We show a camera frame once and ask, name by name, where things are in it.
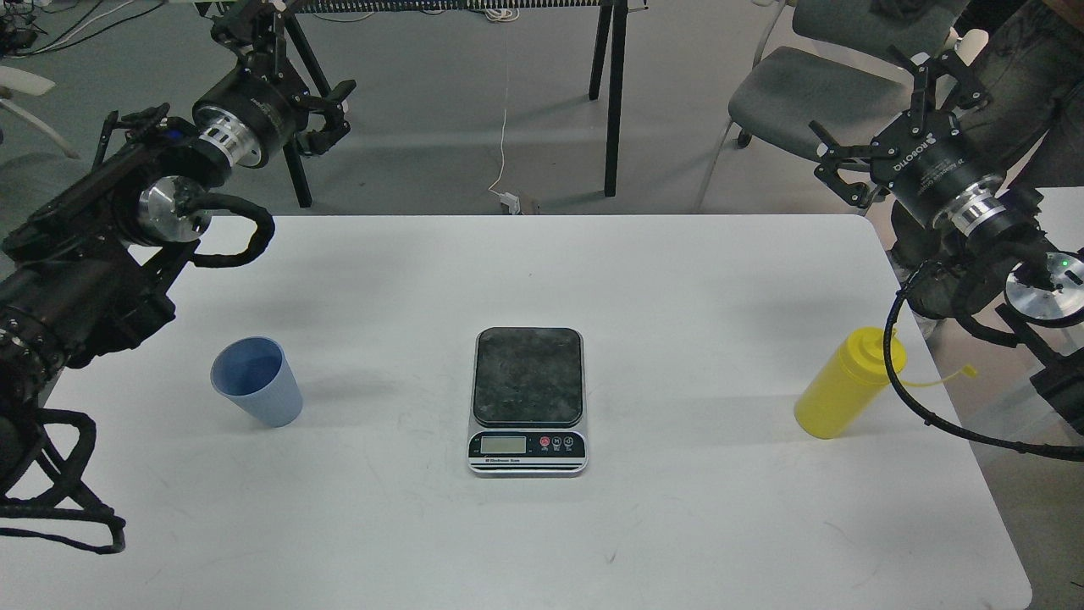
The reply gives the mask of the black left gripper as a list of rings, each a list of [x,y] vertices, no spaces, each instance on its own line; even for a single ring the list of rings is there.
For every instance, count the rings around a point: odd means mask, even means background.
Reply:
[[[291,1],[236,1],[212,20],[212,41],[237,62],[195,102],[192,114],[201,139],[224,154],[231,167],[260,169],[293,137],[302,156],[321,156],[351,130],[346,112],[354,80],[338,82],[324,98],[293,96],[271,82],[285,80],[291,15]],[[321,117],[320,129],[302,130],[310,115]]]

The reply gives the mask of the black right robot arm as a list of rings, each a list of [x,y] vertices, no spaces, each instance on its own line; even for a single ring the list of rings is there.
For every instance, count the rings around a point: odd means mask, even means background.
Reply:
[[[1081,254],[1060,250],[1040,228],[1041,194],[1003,190],[993,169],[965,134],[960,115],[986,107],[990,93],[956,52],[917,63],[890,47],[909,72],[909,105],[868,144],[846,146],[817,121],[816,177],[847,203],[872,204],[886,191],[933,241],[924,263],[941,295],[925,312],[954,317],[969,335],[1003,347],[1025,345],[1041,369],[1035,391],[1074,429],[1081,429],[1081,350],[1060,354],[1041,327],[1081,323]]]

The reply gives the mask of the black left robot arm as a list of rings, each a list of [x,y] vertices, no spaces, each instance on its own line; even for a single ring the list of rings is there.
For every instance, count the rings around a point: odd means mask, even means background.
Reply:
[[[160,104],[113,114],[88,174],[3,241],[3,491],[33,463],[53,506],[80,491],[93,421],[40,406],[66,368],[132,350],[175,319],[167,293],[188,265],[247,265],[266,251],[274,221],[261,206],[220,192],[236,169],[276,154],[296,202],[313,205],[304,158],[350,132],[353,80],[330,85],[301,29],[332,1],[236,1],[212,22],[235,65],[192,108]]]

